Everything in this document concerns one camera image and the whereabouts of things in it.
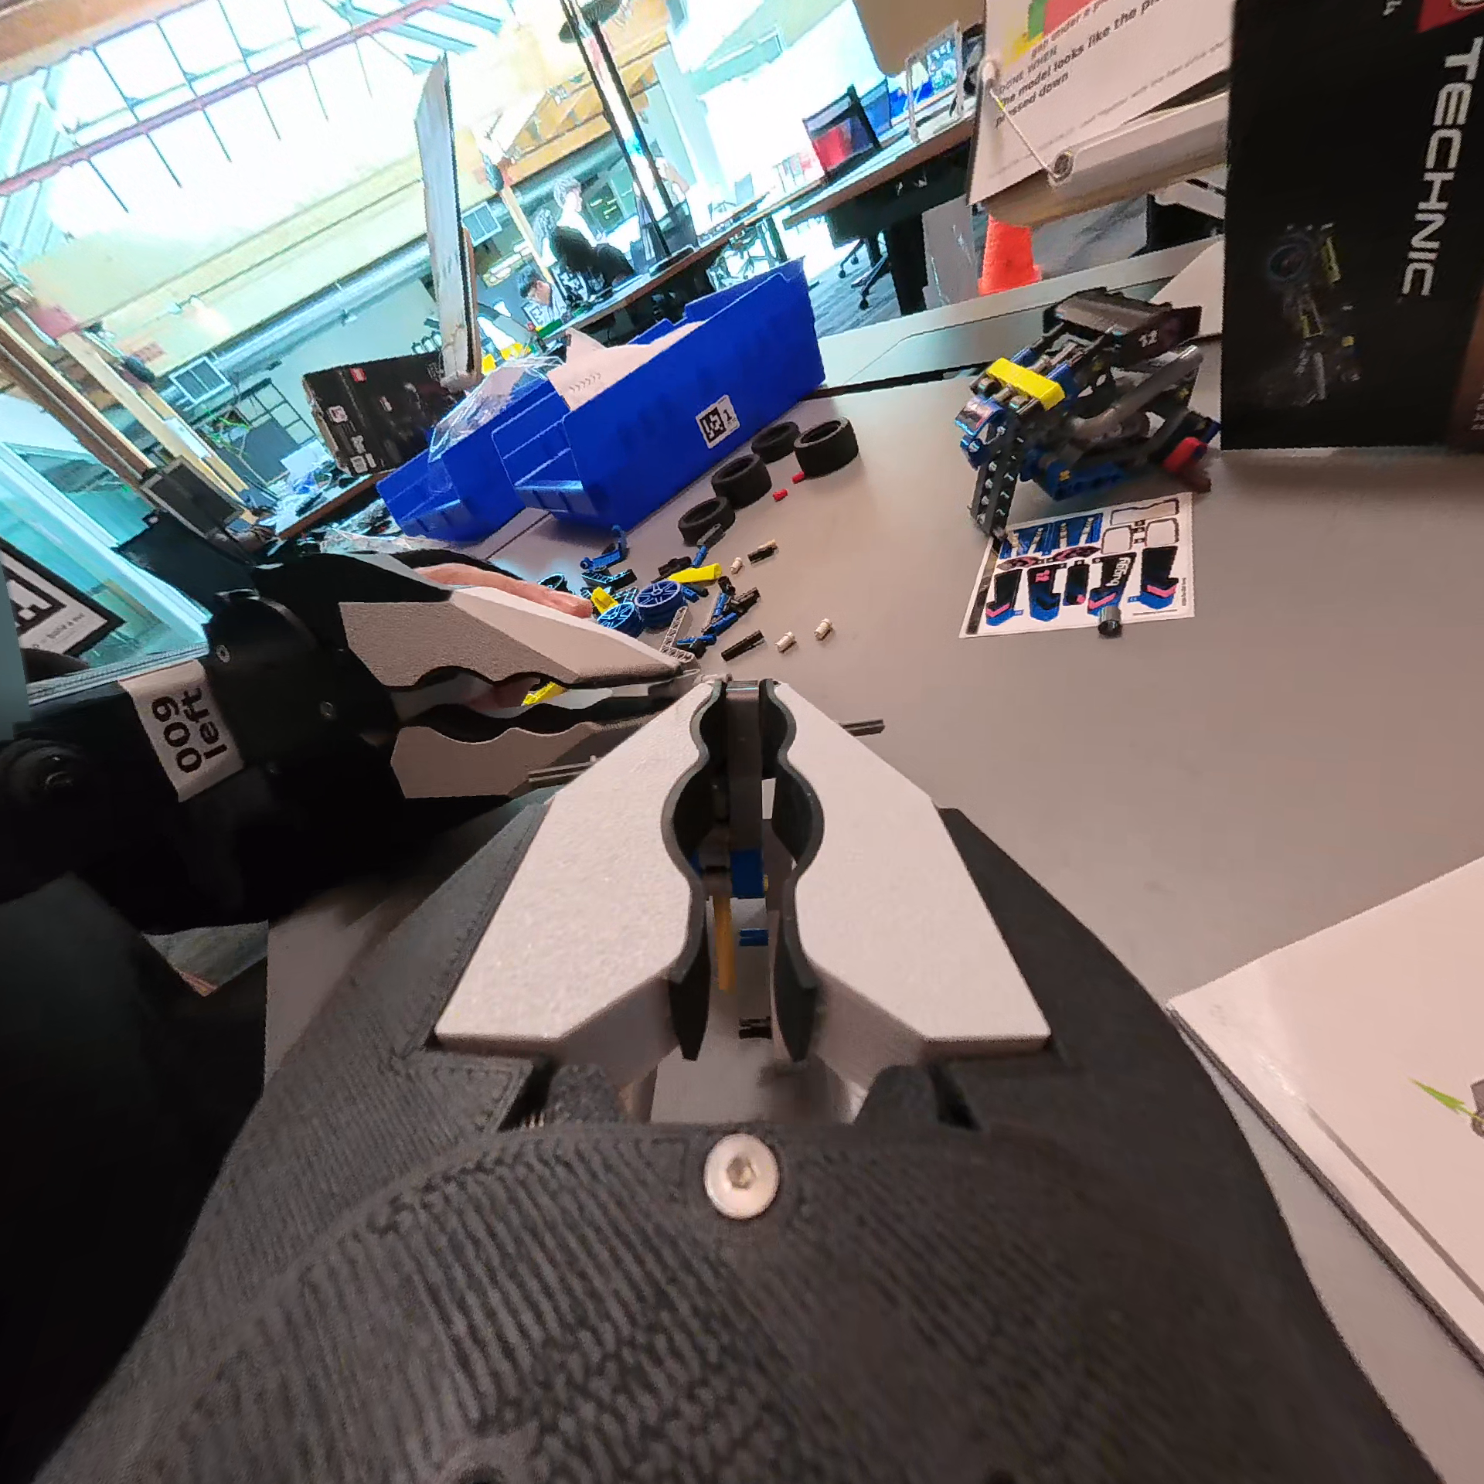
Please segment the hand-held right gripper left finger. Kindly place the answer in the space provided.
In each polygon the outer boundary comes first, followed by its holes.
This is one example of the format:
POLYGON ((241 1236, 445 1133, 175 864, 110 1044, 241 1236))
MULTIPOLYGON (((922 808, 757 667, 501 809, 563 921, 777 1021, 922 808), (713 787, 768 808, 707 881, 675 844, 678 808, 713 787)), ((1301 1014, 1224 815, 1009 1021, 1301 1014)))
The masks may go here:
POLYGON ((709 1028, 704 847, 719 827, 728 683, 679 697, 544 822, 435 1028, 439 1047, 645 1081, 709 1028))

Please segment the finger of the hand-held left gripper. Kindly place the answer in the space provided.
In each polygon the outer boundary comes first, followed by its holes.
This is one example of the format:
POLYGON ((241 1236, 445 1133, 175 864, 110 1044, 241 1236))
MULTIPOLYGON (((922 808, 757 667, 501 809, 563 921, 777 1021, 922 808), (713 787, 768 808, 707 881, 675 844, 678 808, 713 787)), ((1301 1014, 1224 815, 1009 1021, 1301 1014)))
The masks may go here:
POLYGON ((406 799, 512 798, 534 774, 599 759, 667 710, 685 683, 429 683, 392 691, 392 774, 406 799))
POLYGON ((394 695, 473 677, 563 690, 678 682, 690 664, 640 638, 498 589, 438 589, 432 600, 341 604, 349 650, 394 695))

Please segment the blue grey lego sub-assembly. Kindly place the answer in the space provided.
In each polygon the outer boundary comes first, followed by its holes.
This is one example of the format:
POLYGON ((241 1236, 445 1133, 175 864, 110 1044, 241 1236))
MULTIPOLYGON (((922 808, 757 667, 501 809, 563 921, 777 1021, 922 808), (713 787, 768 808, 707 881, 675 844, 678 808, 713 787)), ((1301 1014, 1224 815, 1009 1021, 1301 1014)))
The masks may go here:
POLYGON ((737 984, 736 902, 762 899, 771 903, 771 874, 787 865, 771 830, 773 779, 762 763, 760 682, 724 683, 728 754, 717 798, 719 827, 702 855, 709 891, 713 995, 737 984))

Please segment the lego sticker sheet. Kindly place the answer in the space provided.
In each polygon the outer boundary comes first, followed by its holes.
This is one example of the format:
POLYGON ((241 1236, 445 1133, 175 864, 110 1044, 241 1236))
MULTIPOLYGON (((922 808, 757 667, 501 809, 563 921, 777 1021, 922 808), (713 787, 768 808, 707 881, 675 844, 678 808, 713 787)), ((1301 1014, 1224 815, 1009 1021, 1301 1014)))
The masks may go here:
POLYGON ((959 638, 1099 632, 1194 618, 1194 494, 1176 493, 1012 526, 980 563, 959 638))

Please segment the partly built lego buggy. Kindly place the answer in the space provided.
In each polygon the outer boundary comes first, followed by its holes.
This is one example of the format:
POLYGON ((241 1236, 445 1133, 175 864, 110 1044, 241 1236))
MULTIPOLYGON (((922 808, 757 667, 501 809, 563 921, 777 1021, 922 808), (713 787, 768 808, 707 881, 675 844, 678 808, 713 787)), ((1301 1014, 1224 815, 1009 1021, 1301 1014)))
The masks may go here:
POLYGON ((1146 473, 1208 490, 1220 423, 1191 403, 1199 339, 1199 305, 1110 291, 1054 305, 1044 336, 985 365, 958 413, 980 533, 1007 533, 1026 481, 1056 502, 1110 493, 1146 473))

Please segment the lego set cardboard box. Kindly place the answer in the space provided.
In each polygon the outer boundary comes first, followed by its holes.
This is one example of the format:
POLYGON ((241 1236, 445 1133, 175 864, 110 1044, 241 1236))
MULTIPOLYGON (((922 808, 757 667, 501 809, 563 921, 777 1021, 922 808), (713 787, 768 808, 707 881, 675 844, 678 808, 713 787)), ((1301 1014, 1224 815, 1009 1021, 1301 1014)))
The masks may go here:
POLYGON ((1223 447, 1481 451, 1481 3, 1237 3, 1223 447))

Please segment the person's left hand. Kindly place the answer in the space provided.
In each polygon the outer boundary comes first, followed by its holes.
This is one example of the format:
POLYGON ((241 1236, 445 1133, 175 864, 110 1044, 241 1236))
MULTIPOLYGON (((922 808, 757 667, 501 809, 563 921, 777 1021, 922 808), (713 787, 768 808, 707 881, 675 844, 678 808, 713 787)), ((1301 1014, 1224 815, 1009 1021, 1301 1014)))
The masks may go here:
POLYGON ((443 585, 455 585, 455 589, 501 590, 501 594, 522 597, 529 604, 540 604, 546 608, 569 614, 582 620, 593 616, 593 606, 588 597, 574 595, 569 590, 548 589, 544 584, 531 584, 531 581, 515 579, 515 576, 498 571, 492 565, 471 565, 463 561, 459 563, 432 563, 432 565, 420 565, 418 572, 421 579, 426 579, 429 584, 443 584, 443 585))

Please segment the blue storage bin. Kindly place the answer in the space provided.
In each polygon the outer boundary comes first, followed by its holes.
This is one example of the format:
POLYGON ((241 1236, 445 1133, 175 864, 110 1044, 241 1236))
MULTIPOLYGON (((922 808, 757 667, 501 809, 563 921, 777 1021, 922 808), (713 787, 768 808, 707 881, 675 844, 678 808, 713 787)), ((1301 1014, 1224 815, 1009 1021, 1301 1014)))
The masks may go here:
POLYGON ((546 382, 520 385, 507 407, 449 444, 381 474, 376 493, 409 538, 471 546, 526 513, 517 484, 569 451, 567 398, 546 382))
POLYGON ((569 451, 517 484, 529 509, 592 529, 633 529, 699 474, 823 385, 804 263, 695 301, 699 326, 599 398, 567 413, 569 451))

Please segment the black white marker sign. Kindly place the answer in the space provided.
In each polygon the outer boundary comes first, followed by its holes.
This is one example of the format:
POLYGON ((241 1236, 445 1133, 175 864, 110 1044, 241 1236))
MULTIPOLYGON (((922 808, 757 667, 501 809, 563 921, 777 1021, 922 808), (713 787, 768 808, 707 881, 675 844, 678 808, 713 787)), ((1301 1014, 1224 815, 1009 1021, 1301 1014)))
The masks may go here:
POLYGON ((2 539, 2 576, 23 650, 82 659, 124 625, 111 608, 8 539, 2 539))

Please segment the white paper packet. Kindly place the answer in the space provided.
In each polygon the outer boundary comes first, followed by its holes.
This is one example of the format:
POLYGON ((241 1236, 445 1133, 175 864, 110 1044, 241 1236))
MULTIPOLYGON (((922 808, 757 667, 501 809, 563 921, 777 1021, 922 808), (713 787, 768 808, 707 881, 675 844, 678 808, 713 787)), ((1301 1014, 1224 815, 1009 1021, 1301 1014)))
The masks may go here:
POLYGON ((620 345, 599 344, 599 339, 574 329, 567 336, 567 360, 551 369, 548 382, 569 409, 582 409, 650 360, 656 360, 662 353, 686 340, 697 329, 699 326, 695 322, 681 322, 667 329, 659 340, 631 340, 620 345))

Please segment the white standing panel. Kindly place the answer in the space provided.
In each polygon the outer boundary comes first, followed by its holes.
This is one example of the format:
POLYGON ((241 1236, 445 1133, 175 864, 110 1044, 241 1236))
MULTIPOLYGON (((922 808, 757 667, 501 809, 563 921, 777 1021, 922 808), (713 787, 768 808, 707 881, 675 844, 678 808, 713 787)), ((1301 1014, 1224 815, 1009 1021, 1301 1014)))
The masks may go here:
POLYGON ((421 84, 414 128, 425 190, 426 249, 432 258, 432 295, 443 339, 443 384, 449 392, 471 392, 479 379, 482 349, 478 330, 473 242, 459 206, 447 54, 439 54, 421 84))

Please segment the person's dark clothed torso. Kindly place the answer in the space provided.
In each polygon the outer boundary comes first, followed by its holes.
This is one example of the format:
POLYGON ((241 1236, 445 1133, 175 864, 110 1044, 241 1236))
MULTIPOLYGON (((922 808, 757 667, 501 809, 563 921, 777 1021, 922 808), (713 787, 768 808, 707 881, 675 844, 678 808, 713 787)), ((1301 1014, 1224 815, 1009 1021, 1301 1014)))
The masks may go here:
POLYGON ((59 879, 2 903, 2 1481, 137 1341, 265 1081, 265 982, 199 995, 59 879))

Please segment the dark office desk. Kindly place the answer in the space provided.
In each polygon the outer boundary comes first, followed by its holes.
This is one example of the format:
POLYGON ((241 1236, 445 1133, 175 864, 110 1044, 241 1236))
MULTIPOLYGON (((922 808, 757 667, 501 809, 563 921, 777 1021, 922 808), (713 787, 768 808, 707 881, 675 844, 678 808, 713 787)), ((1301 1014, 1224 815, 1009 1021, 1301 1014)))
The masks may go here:
POLYGON ((823 219, 837 247, 872 242, 885 247, 886 272, 900 312, 927 307, 925 214, 965 199, 973 170, 975 114, 944 123, 934 133, 864 157, 850 171, 811 190, 784 218, 785 229, 823 219))

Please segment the orange traffic cone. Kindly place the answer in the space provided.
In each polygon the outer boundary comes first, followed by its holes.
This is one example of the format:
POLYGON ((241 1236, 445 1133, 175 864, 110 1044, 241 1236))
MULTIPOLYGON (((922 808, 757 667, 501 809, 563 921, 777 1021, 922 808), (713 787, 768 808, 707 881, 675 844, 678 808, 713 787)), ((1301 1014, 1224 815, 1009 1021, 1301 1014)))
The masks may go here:
POLYGON ((989 298, 1021 287, 1038 285, 1044 271, 1035 261, 1035 232, 1027 224, 1003 221, 988 218, 983 271, 977 278, 977 295, 989 298))

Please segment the white sheet holder bar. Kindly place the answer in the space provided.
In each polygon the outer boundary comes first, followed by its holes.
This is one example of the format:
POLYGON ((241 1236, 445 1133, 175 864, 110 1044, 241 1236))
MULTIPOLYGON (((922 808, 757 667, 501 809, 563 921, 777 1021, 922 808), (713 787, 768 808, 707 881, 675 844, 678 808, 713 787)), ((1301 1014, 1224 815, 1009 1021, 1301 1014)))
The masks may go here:
POLYGON ((989 218, 1040 226, 1113 206, 1137 194, 1181 191, 1227 166, 1233 93, 1216 91, 1165 107, 1084 147, 1062 151, 1051 170, 980 196, 989 218))

